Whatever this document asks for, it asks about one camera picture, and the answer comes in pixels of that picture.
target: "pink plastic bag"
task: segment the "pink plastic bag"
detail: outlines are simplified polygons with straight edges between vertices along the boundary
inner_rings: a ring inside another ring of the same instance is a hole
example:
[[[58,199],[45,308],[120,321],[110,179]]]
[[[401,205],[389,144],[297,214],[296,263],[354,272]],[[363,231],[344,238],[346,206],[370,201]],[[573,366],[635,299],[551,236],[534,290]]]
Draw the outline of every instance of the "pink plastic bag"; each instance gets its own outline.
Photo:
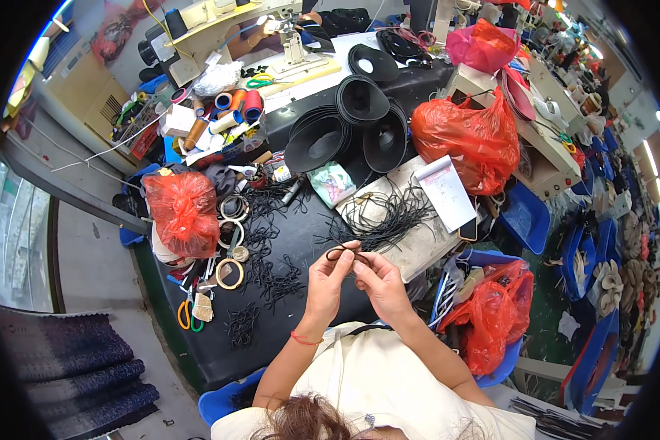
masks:
[[[483,18],[474,26],[450,32],[445,41],[452,64],[464,63],[489,75],[509,64],[519,48],[516,30],[496,27]]]

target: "masking tape roll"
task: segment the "masking tape roll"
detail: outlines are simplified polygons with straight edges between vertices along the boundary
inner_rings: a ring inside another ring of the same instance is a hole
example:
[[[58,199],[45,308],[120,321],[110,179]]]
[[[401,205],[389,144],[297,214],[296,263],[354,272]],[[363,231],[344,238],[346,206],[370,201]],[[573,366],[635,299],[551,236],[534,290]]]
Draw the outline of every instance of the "masking tape roll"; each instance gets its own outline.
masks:
[[[225,244],[225,243],[222,242],[222,240],[218,240],[217,243],[220,244],[220,247],[223,247],[223,248],[225,248],[225,249],[230,249],[230,247],[232,247],[232,249],[234,249],[234,248],[236,248],[237,246],[241,245],[241,244],[242,244],[242,241],[244,240],[244,228],[242,227],[242,223],[239,223],[238,220],[235,220],[235,219],[232,219],[232,218],[226,218],[226,219],[224,219],[224,220],[220,220],[220,222],[218,222],[217,225],[218,225],[218,227],[221,229],[221,228],[222,228],[222,225],[223,225],[223,224],[226,224],[226,223],[234,223],[238,228],[240,228],[240,238],[239,238],[239,242],[237,242],[237,243]]]
[[[220,268],[228,263],[233,263],[235,266],[237,266],[237,269],[239,269],[239,273],[240,273],[239,279],[232,286],[226,285],[225,283],[222,282],[222,279],[220,279]],[[232,258],[226,258],[221,262],[219,262],[215,267],[215,279],[217,279],[217,285],[222,287],[223,289],[235,290],[242,284],[242,280],[244,279],[244,269],[242,268],[242,265],[239,263],[239,261]]]

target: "yellow cable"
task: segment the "yellow cable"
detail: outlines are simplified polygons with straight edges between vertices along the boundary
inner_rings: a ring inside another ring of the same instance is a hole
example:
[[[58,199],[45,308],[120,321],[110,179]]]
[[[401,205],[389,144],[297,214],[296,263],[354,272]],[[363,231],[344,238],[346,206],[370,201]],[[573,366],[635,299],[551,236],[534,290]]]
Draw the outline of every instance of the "yellow cable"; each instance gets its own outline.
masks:
[[[193,61],[195,61],[195,58],[194,58],[194,57],[192,57],[191,55],[188,55],[186,52],[184,52],[184,51],[181,50],[180,48],[176,47],[176,44],[174,44],[174,39],[171,37],[171,34],[169,33],[169,30],[168,30],[168,29],[166,28],[166,26],[164,26],[159,20],[157,20],[157,18],[154,16],[154,14],[152,14],[152,11],[149,10],[149,6],[147,6],[147,2],[146,2],[146,0],[142,0],[142,4],[144,5],[144,8],[147,10],[147,12],[149,12],[149,15],[152,16],[152,18],[154,19],[154,21],[157,22],[157,23],[159,23],[159,26],[161,26],[161,28],[164,30],[164,32],[166,32],[166,36],[167,36],[167,37],[169,38],[169,40],[171,41],[171,45],[172,45],[177,51],[181,52],[181,53],[184,54],[185,56],[187,56],[187,57],[189,57],[190,59],[192,59]]]

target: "paper note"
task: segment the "paper note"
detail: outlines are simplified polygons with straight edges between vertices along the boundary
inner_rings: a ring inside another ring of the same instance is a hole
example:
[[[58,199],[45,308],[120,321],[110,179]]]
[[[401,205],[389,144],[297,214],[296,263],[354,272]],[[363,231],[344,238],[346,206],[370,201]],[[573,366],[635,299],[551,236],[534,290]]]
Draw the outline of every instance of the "paper note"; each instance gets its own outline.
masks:
[[[449,233],[476,217],[465,186],[448,155],[425,165],[415,177]]]

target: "woman's right hand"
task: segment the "woman's right hand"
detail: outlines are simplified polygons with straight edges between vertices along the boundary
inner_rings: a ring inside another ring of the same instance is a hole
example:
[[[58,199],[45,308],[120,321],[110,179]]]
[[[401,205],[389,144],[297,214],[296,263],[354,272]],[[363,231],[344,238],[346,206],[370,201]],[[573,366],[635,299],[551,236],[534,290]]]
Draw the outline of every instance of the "woman's right hand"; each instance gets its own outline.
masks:
[[[371,266],[367,267],[355,259],[352,266],[357,276],[355,284],[360,290],[367,292],[378,317],[391,327],[414,318],[415,312],[406,295],[398,268],[381,254],[361,252],[361,255],[369,260]]]

